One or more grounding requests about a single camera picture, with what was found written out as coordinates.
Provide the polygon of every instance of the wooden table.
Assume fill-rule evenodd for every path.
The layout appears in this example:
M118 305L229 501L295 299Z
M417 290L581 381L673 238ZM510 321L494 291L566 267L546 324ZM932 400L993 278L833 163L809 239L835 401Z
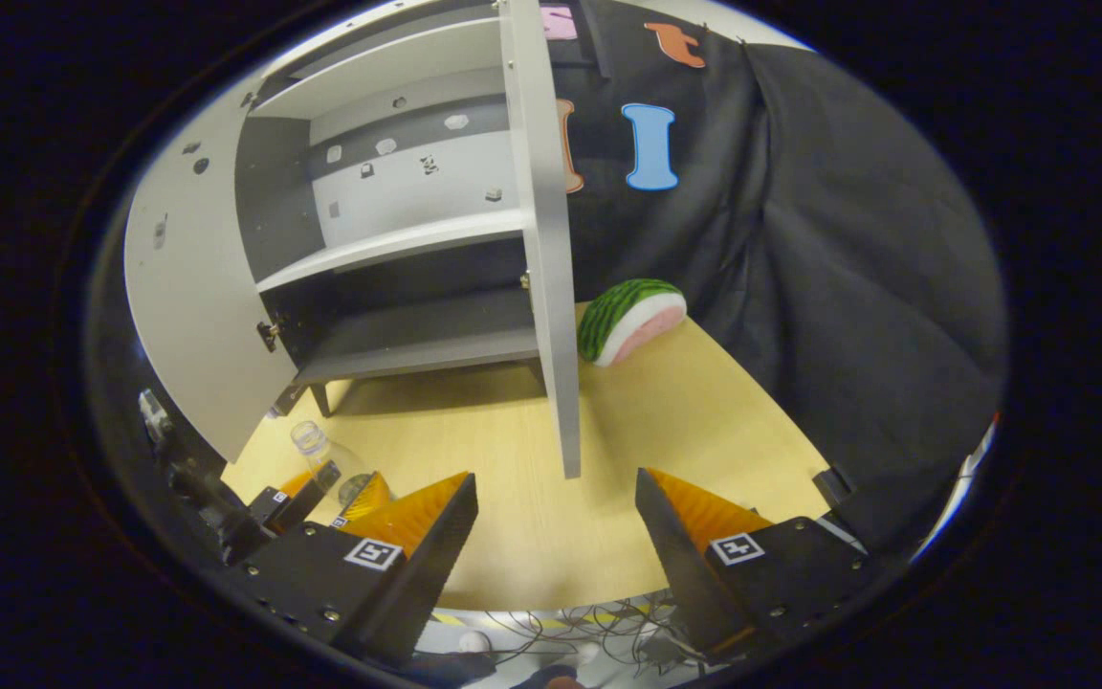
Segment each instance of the wooden table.
M581 317L584 304L577 304ZM396 496L473 471L478 518L439 605L554 610L663 589L635 509L642 466L699 484L773 520L818 518L810 480L827 462L779 406L685 320L613 367L581 365L583 473L564 480L548 400L520 363L329 385L263 419L223 480L248 503L303 471L288 432L315 420L385 476ZM337 515L337 487L312 520Z

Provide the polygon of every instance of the toy watermelon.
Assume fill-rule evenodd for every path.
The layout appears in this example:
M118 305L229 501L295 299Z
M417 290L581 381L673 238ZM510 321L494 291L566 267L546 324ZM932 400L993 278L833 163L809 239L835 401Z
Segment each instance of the toy watermelon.
M595 366L611 366L687 315L683 293L660 279L629 279L607 289L585 310L576 349Z

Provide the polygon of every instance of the orange letter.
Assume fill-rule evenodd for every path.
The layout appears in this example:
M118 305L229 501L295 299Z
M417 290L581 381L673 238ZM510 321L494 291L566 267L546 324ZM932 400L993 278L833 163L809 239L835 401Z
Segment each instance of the orange letter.
M666 53L666 56L670 57L671 61L682 62L688 67L696 67L696 69L704 66L704 57L692 55L687 49L688 45L699 45L700 41L684 34L681 28L656 25L656 23L647 23L644 28L657 33L657 45L660 45L661 52Z
M571 115L576 108L572 105L572 100L555 98L554 109L560 114L560 139L563 140L564 192L581 192L581 187L585 186L585 177L576 174L576 171L572 170L572 151L569 151L569 115Z

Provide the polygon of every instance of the blue letter i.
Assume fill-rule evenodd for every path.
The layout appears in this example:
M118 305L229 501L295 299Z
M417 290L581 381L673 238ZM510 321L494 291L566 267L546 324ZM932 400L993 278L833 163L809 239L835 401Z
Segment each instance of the blue letter i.
M631 120L635 137L635 170L627 182L634 189L659 192L677 186L678 176L670 171L670 122L674 112L656 105L628 104L620 110Z

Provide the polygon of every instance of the cabinet leg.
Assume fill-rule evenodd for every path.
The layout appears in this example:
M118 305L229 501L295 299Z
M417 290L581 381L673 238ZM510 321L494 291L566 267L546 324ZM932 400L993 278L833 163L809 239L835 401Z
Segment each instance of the cabinet leg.
M543 363L542 379L547 384L555 429L560 432L563 476L581 478L581 397L576 380L576 351L569 353L572 359L561 358L554 363L554 369Z
M314 400L317 400L317 409L323 413L323 418L329 418L332 411L329 409L329 400L325 397L325 384L315 383L310 385L309 389L314 394Z
M547 392L548 381L545 378L542 378L542 362L539 362L539 359L526 359L526 366L530 367L530 373L533 373L533 378L539 381L540 387L542 387L542 391Z

